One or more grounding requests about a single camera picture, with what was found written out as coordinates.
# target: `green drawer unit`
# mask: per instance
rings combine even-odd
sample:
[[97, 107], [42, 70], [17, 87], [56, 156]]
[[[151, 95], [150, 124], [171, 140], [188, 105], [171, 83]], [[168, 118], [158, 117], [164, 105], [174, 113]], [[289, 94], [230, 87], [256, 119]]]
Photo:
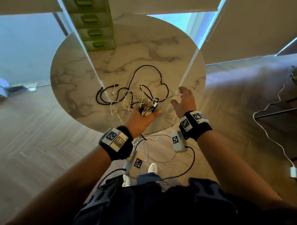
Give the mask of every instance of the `green drawer unit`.
[[108, 0], [62, 0], [87, 51], [116, 48]]

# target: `white power adapter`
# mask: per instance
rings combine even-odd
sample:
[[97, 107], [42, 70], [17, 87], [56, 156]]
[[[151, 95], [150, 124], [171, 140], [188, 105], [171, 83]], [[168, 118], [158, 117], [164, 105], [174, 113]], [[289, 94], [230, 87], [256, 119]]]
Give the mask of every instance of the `white power adapter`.
[[146, 156], [143, 152], [132, 151], [130, 156], [126, 159], [123, 169], [126, 169], [125, 175], [131, 178], [136, 178], [139, 175], [140, 168]]
[[291, 167], [291, 177], [297, 178], [297, 168]]
[[175, 152], [185, 152], [188, 150], [188, 148], [186, 148], [186, 146], [188, 146], [187, 141], [184, 139], [181, 131], [173, 131], [171, 133], [171, 138], [173, 142], [173, 149]]

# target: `person's left hand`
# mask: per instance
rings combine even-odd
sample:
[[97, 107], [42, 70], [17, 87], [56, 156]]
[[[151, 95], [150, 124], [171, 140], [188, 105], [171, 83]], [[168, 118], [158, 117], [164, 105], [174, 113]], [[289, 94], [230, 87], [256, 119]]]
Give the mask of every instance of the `person's left hand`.
[[162, 111], [155, 110], [148, 116], [141, 116], [139, 108], [135, 107], [131, 112], [128, 120], [125, 122], [124, 126], [128, 128], [133, 139], [141, 135], [145, 129], [153, 122], [158, 116], [160, 116]]

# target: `white shoe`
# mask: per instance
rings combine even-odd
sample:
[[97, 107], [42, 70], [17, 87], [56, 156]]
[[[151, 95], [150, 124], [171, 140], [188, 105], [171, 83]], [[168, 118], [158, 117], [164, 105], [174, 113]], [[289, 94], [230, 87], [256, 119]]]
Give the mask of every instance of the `white shoe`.
[[131, 181], [130, 181], [130, 178], [126, 175], [123, 174], [123, 184], [122, 184], [122, 187], [129, 187], [131, 186]]
[[148, 168], [148, 173], [155, 173], [155, 174], [158, 174], [158, 167], [157, 167], [157, 164], [155, 163], [152, 163], [149, 168]]

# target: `hand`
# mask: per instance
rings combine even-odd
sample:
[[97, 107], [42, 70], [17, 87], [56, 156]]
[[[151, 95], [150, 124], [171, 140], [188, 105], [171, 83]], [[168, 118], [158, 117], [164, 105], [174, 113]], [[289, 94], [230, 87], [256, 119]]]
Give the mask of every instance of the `hand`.
[[178, 89], [179, 92], [183, 94], [181, 96], [181, 103], [178, 103], [174, 99], [170, 100], [170, 103], [173, 105], [178, 118], [182, 118], [186, 112], [196, 111], [197, 109], [192, 91], [185, 87], [178, 87]]
[[139, 108], [134, 108], [129, 116], [129, 119], [126, 121], [124, 126], [128, 128], [133, 139], [141, 135], [146, 128], [153, 122], [158, 116], [160, 116], [162, 111], [155, 110], [148, 116], [141, 116]]

